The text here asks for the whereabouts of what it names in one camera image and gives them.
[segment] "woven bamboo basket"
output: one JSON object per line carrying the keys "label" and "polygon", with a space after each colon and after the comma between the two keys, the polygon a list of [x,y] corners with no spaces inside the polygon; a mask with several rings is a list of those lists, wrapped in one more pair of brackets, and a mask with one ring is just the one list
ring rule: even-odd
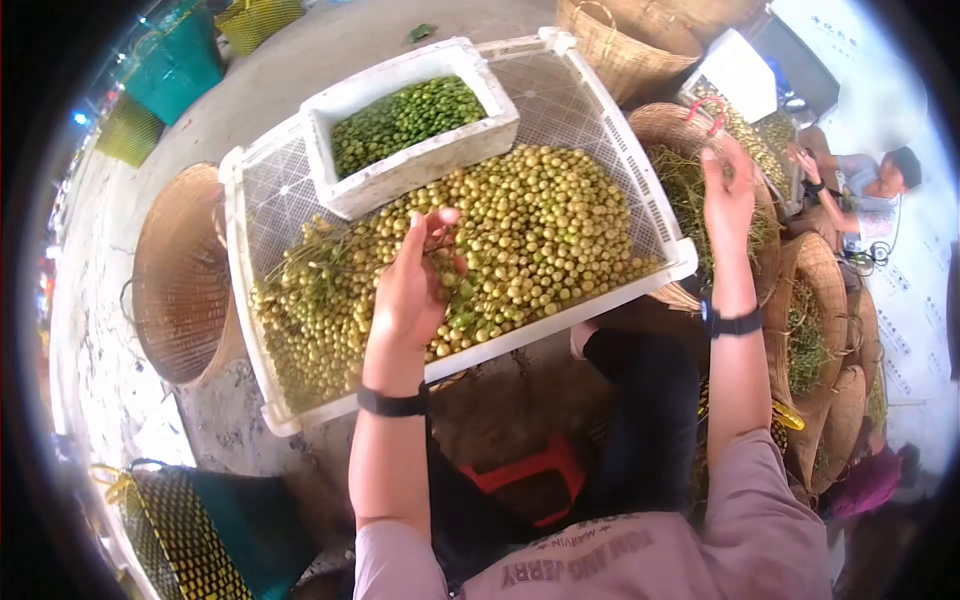
{"label": "woven bamboo basket", "polygon": [[[718,156],[723,156],[721,139],[730,135],[718,129],[719,124],[699,114],[696,109],[681,107],[670,103],[655,103],[634,110],[627,121],[634,130],[636,138],[643,145],[664,144],[687,158],[696,158],[700,151],[709,146]],[[770,190],[759,174],[755,174],[756,187],[754,197],[758,214],[764,215],[774,227],[763,249],[759,253],[754,267],[754,285],[756,299],[762,306],[773,295],[777,286],[780,270],[780,235],[777,225],[777,210],[774,207]],[[671,308],[687,312],[700,311],[700,299],[687,292],[679,282],[674,281],[651,293],[655,299]]]}
{"label": "woven bamboo basket", "polygon": [[653,0],[557,0],[557,25],[577,37],[618,104],[656,91],[703,55],[685,24]]}
{"label": "woven bamboo basket", "polygon": [[[797,398],[798,410],[806,413],[806,427],[787,430],[787,443],[796,452],[800,475],[811,493],[826,491],[850,460],[865,405],[863,370],[857,366],[844,369],[836,387],[819,388],[810,397]],[[821,439],[824,466],[817,469]]]}
{"label": "woven bamboo basket", "polygon": [[197,384],[246,355],[219,239],[224,187],[217,166],[187,167],[160,191],[133,257],[133,325],[161,377]]}
{"label": "woven bamboo basket", "polygon": [[847,346],[853,350],[844,356],[843,366],[859,365],[863,369],[863,379],[869,394],[874,385],[877,366],[883,356],[874,297],[867,288],[861,288],[847,296],[847,306],[851,316],[851,322],[847,326]]}
{"label": "woven bamboo basket", "polygon": [[657,4],[690,26],[690,31],[709,44],[724,31],[746,20],[762,0],[657,0]]}
{"label": "woven bamboo basket", "polygon": [[836,483],[844,467],[850,461],[860,433],[863,415],[867,411],[867,393],[869,392],[864,371],[859,366],[847,367],[840,371],[836,386],[831,390],[833,399],[824,421],[823,452],[826,467],[813,470],[812,490],[821,494]]}
{"label": "woven bamboo basket", "polygon": [[833,386],[840,372],[841,359],[847,353],[847,292],[833,251],[820,235],[804,233],[780,249],[780,278],[773,297],[763,306],[764,343],[773,398],[800,409],[790,392],[787,357],[787,320],[793,299],[793,281],[797,277],[806,279],[820,304],[821,334],[827,350],[827,360],[820,367],[814,394],[821,388]]}

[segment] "styrofoam box lid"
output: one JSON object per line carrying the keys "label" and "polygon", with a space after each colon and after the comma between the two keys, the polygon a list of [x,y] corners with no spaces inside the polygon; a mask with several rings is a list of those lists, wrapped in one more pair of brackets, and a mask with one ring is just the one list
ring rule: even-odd
{"label": "styrofoam box lid", "polygon": [[727,30],[710,44],[699,71],[750,123],[777,109],[774,72],[736,30]]}

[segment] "black wristband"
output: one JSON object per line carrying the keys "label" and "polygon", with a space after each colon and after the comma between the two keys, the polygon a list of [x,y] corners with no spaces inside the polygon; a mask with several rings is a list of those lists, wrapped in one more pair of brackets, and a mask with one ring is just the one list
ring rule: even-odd
{"label": "black wristband", "polygon": [[763,327],[763,314],[759,306],[749,315],[736,319],[724,319],[713,310],[713,304],[710,302],[709,292],[707,291],[700,300],[700,308],[707,336],[711,340],[715,340],[721,335],[734,337],[747,335]]}
{"label": "black wristband", "polygon": [[378,394],[363,386],[357,390],[357,404],[360,408],[370,411],[380,417],[417,417],[426,415],[430,400],[430,393],[426,383],[420,383],[420,390],[416,396],[388,397]]}
{"label": "black wristband", "polygon": [[827,185],[821,180],[819,183],[814,183],[810,180],[804,180],[804,191],[810,196],[815,196],[820,193],[820,190],[827,187]]}

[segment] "pink clothing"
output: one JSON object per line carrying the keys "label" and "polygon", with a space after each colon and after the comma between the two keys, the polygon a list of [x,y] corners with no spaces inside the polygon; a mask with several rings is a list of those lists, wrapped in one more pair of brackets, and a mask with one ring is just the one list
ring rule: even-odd
{"label": "pink clothing", "polygon": [[[356,551],[356,599],[449,597],[429,541],[406,525],[367,525]],[[676,513],[585,521],[508,555],[457,597],[830,598],[827,553],[823,522],[794,498],[780,451],[757,430],[710,473],[701,537]]]}
{"label": "pink clothing", "polygon": [[841,518],[876,508],[890,499],[899,480],[900,457],[886,445],[878,454],[850,467],[843,481],[830,487],[830,515]]}

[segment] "leaf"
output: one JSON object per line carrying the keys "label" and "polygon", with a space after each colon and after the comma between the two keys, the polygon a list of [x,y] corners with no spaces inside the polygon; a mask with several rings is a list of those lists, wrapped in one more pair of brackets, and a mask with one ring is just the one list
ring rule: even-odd
{"label": "leaf", "polygon": [[421,23],[417,27],[410,30],[410,33],[407,34],[407,41],[414,44],[429,36],[433,32],[437,31],[436,25],[431,25],[429,23]]}

